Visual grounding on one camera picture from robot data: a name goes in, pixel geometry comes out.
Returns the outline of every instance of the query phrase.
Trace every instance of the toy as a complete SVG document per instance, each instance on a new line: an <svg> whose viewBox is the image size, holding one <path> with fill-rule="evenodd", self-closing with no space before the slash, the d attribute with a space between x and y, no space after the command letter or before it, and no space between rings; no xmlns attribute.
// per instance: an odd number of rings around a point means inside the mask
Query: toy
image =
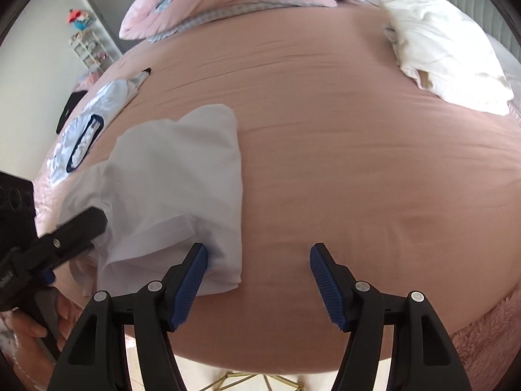
<svg viewBox="0 0 521 391"><path fill-rule="evenodd" d="M69 10L68 22L74 24L79 31L83 31L92 23L92 18L89 13L83 10L74 10L71 8Z"/></svg>

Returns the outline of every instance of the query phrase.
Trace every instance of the white pillow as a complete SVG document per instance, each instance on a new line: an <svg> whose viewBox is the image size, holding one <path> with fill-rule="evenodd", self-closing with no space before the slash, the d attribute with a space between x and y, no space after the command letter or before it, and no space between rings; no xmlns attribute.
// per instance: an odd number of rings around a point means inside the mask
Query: white pillow
<svg viewBox="0 0 521 391"><path fill-rule="evenodd" d="M499 64L505 73L505 78L509 81L514 92L514 99L509 102L510 111L516 115L517 121L521 123L521 63L497 39L489 34L486 36L492 44Z"/></svg>

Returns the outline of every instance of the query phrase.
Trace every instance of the white cloth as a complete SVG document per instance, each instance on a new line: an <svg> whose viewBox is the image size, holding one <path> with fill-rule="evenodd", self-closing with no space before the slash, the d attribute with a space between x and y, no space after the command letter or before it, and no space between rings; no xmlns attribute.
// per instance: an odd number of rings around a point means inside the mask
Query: white cloth
<svg viewBox="0 0 521 391"><path fill-rule="evenodd" d="M117 79L104 85L81 114L61 134L53 156L47 161L50 185L63 181L83 161L94 142L139 92L148 71L131 79Z"/></svg>
<svg viewBox="0 0 521 391"><path fill-rule="evenodd" d="M119 296L161 280L195 242L209 253L198 295L236 288L242 270L242 179L231 109L203 106L177 122L156 120L129 129L109 159L72 186L58 223L90 206L108 219L90 253L98 263L98 290ZM74 264L71 271L81 276Z"/></svg>
<svg viewBox="0 0 521 391"><path fill-rule="evenodd" d="M512 89L474 20L447 0L381 0L380 7L395 31L395 39L388 36L400 68L422 90L473 110L509 113Z"/></svg>

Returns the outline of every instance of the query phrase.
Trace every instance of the finger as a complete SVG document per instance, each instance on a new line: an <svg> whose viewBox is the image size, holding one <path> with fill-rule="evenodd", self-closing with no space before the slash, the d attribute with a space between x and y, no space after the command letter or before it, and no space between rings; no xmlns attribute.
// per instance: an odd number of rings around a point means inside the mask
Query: finger
<svg viewBox="0 0 521 391"><path fill-rule="evenodd" d="M38 324L27 313L22 312L22 310L16 310L12 313L11 325L17 334L25 334L36 338L47 336L47 329Z"/></svg>
<svg viewBox="0 0 521 391"><path fill-rule="evenodd" d="M71 309L70 306L70 301L67 300L60 292L56 299L56 312L60 315L60 317L63 317L64 319L69 319Z"/></svg>
<svg viewBox="0 0 521 391"><path fill-rule="evenodd" d="M54 363L46 356L38 340L24 334L17 335L16 339L18 351L15 367L20 366L39 384L48 384L53 373Z"/></svg>
<svg viewBox="0 0 521 391"><path fill-rule="evenodd" d="M67 321L65 319L60 319L58 321L58 330L59 333L62 334L65 338L69 338L72 329L74 328L74 323L71 321Z"/></svg>
<svg viewBox="0 0 521 391"><path fill-rule="evenodd" d="M58 347L58 350L63 351L63 348L65 347L65 344L67 343L67 340L63 336L59 336L56 340L56 346Z"/></svg>
<svg viewBox="0 0 521 391"><path fill-rule="evenodd" d="M83 309L79 305L72 303L72 311L74 313L74 323L76 323L83 313Z"/></svg>

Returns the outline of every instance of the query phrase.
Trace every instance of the white shelving unit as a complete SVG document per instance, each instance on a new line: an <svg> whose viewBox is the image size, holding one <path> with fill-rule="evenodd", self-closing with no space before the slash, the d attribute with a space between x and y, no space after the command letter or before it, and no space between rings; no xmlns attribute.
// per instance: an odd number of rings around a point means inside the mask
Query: white shelving unit
<svg viewBox="0 0 521 391"><path fill-rule="evenodd" d="M110 64L114 63L114 59L91 28L87 28L73 35L69 41L69 45L77 58L79 58L87 68L90 68L92 65L97 65L104 70L102 65L105 61L109 61Z"/></svg>

